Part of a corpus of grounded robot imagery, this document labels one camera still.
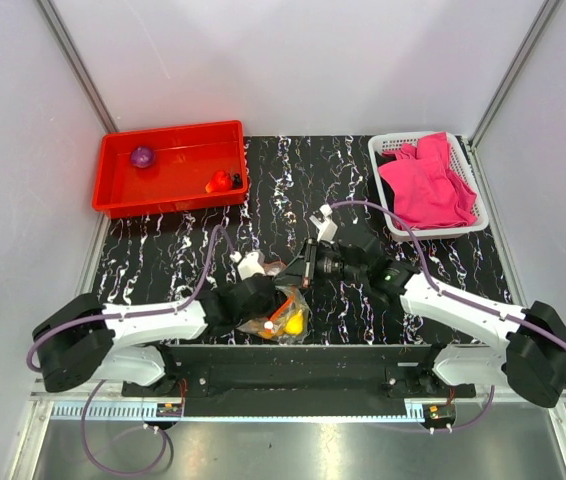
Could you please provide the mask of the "clear zip top bag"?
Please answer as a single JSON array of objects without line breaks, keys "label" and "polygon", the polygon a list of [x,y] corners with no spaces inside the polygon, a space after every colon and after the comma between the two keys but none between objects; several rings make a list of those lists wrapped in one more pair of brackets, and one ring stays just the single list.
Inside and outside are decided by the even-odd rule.
[{"label": "clear zip top bag", "polygon": [[[298,288],[278,287],[278,289],[287,295],[285,303],[269,318],[262,317],[247,321],[240,325],[238,330],[279,344],[300,344],[307,336],[307,324],[310,317],[309,306]],[[305,332],[299,336],[291,336],[283,332],[287,316],[295,310],[306,312]]]}]

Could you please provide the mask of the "red fake fruit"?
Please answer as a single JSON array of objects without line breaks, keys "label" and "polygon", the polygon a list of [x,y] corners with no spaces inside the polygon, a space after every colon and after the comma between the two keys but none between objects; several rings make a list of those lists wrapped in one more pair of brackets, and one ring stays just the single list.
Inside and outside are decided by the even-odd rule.
[{"label": "red fake fruit", "polygon": [[225,170],[215,172],[207,183],[205,190],[208,194],[227,192],[233,188],[233,178]]}]

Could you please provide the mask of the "pink fake fruit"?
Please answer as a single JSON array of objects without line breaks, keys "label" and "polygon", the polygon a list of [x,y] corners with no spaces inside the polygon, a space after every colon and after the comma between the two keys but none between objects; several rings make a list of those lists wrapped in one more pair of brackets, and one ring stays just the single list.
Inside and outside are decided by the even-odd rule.
[{"label": "pink fake fruit", "polygon": [[155,152],[147,146],[139,146],[130,154],[130,162],[136,168],[149,168],[155,163]]}]

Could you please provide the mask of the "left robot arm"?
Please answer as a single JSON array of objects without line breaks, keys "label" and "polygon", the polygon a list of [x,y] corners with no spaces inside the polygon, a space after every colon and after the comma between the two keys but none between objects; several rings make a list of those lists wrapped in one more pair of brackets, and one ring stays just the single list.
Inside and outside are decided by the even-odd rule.
[{"label": "left robot arm", "polygon": [[134,383],[166,396],[177,388],[179,372],[168,365],[161,342],[221,336],[249,320],[270,316],[285,301],[272,278],[259,274],[196,290],[178,302],[106,304],[85,293],[32,331],[26,365],[42,376],[48,393],[105,380]]}]

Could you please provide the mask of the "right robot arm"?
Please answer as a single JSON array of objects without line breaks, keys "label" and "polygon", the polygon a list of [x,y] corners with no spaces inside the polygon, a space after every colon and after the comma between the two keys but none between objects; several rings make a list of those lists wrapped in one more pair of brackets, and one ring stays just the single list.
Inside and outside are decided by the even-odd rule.
[{"label": "right robot arm", "polygon": [[425,268],[391,258],[374,239],[353,244],[309,238],[274,281],[300,289],[354,283],[379,302],[398,302],[407,314],[479,340],[475,347],[436,348],[416,374],[426,395],[462,384],[507,386],[536,406],[552,408],[566,390],[566,325],[546,303],[521,307],[452,287]]}]

